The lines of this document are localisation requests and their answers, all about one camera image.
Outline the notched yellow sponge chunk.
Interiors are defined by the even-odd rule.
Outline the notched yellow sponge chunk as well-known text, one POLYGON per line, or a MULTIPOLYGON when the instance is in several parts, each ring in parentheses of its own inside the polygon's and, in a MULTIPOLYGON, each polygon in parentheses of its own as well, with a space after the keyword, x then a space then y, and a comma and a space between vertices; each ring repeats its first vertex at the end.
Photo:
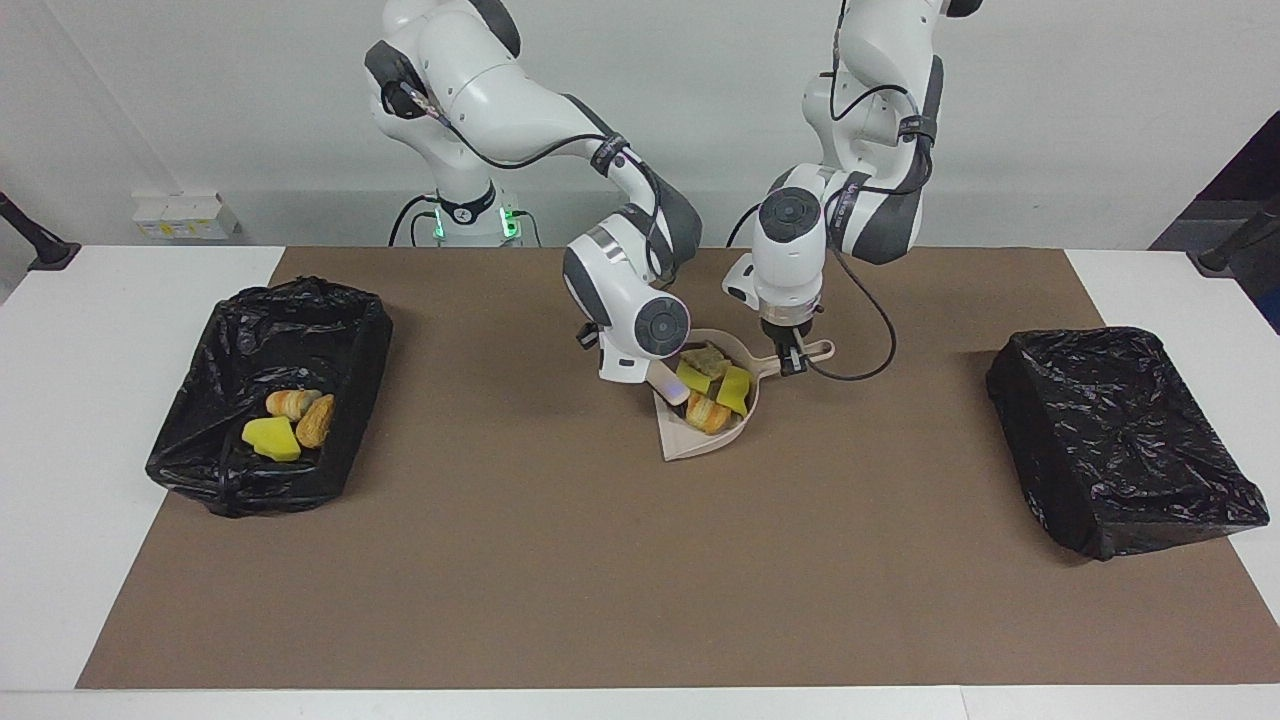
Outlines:
POLYGON ((744 368, 730 364, 719 382, 714 401, 745 418, 750 413, 748 400, 753 391, 754 375, 744 368))

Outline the black stand foot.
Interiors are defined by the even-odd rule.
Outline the black stand foot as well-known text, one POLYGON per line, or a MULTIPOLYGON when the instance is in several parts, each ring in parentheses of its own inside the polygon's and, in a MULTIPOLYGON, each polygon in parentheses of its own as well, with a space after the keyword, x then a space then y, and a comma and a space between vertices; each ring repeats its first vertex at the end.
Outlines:
POLYGON ((1189 252, 1193 266, 1204 277, 1226 277, 1240 252, 1280 234, 1280 193, 1275 193, 1225 240, 1198 252, 1189 252))
POLYGON ((36 252, 31 272, 60 272, 73 261, 82 245, 69 242, 31 219, 6 193, 0 191, 0 218, 3 218, 36 252))

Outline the beige handled black bristle brush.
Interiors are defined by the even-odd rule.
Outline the beige handled black bristle brush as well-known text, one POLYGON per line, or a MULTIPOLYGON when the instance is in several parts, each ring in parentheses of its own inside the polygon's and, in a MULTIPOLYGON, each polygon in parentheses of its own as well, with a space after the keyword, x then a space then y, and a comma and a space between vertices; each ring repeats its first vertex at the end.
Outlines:
POLYGON ((645 382, 671 407, 684 406, 691 389, 663 361, 649 361, 645 382))

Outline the striped orange croissant piece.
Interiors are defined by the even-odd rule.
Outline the striped orange croissant piece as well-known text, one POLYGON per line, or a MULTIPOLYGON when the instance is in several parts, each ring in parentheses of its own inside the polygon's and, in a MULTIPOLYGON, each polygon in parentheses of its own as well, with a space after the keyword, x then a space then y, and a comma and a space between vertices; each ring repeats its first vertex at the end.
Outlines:
POLYGON ((279 389, 266 397, 265 409, 270 416, 300 421, 321 397, 323 392, 319 389, 279 389))

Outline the cream torn croissant piece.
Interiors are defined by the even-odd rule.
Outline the cream torn croissant piece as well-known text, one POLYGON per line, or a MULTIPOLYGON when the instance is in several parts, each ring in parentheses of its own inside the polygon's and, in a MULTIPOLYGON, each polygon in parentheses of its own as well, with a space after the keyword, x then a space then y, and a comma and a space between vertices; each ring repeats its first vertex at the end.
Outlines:
POLYGON ((707 436, 718 436, 733 419, 733 411, 707 397, 703 393, 691 391, 685 404, 684 420, 696 430, 707 436))

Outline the brown paper table mat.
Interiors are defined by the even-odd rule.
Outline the brown paper table mat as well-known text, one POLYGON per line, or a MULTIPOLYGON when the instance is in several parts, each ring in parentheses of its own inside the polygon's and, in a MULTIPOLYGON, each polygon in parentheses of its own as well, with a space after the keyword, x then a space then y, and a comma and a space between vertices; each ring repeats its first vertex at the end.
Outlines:
POLYGON ((649 391, 573 342, 556 250, 292 249, 297 275, 394 322, 346 493, 165 498, 79 687, 1280 682, 1229 541, 1092 562, 1025 506, 986 373, 1014 332, 1100 325, 1064 252, 864 269, 896 363, 768 380, 732 445, 677 462, 649 391))

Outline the beige plastic dustpan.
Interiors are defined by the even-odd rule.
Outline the beige plastic dustpan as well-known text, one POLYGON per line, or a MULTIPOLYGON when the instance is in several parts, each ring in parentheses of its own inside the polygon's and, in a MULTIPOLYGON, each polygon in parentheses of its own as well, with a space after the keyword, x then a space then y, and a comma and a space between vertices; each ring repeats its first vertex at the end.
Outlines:
MULTIPOLYGON (((660 447, 664 460, 676 461, 696 457, 704 454, 723 448, 737 439, 745 430, 750 420, 756 415, 762 397, 762 384, 769 378, 780 377, 780 364, 777 356, 758 357, 736 336, 717 329, 695 329, 690 333, 687 343, 682 348, 714 345, 733 365, 749 370, 754 375, 751 393, 748 400, 750 413, 742 418, 733 414, 730 425, 718 436, 707 436, 694 429, 684 420, 685 405, 680 407, 668 406, 660 396, 652 391, 657 427, 660 437, 660 447)), ((673 372, 681 361, 680 354, 666 359, 663 363, 673 372)), ((707 397, 713 398, 721 380, 713 380, 707 397)))

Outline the white wall socket box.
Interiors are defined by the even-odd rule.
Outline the white wall socket box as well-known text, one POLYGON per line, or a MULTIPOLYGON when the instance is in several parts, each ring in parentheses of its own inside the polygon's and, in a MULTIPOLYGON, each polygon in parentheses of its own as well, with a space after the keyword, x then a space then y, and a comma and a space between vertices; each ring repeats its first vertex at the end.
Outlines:
POLYGON ((220 193, 133 193, 132 220, 147 240, 225 241, 242 229, 220 193))

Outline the black bag lined bin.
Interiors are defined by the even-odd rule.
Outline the black bag lined bin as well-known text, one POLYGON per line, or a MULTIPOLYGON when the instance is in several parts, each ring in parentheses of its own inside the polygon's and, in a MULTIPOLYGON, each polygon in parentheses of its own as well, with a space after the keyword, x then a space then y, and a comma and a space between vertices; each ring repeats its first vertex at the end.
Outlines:
POLYGON ((1082 557, 1153 553, 1270 524, 1262 489, 1149 331, 1018 332, 986 388, 1029 510, 1082 557))
POLYGON ((375 295, 317 277, 252 287, 215 305, 145 470, 224 518, 305 512, 340 497, 370 423, 393 322, 375 295), (335 400, 319 448, 278 462, 241 434, 268 396, 335 400))

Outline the brown round bread roll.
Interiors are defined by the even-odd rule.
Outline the brown round bread roll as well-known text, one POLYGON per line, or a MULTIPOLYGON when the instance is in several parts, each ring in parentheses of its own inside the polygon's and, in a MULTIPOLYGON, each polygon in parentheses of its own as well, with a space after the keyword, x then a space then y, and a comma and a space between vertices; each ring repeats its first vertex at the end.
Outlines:
POLYGON ((335 413, 334 395, 315 398, 294 425, 294 437, 303 448, 321 448, 329 436, 335 413))

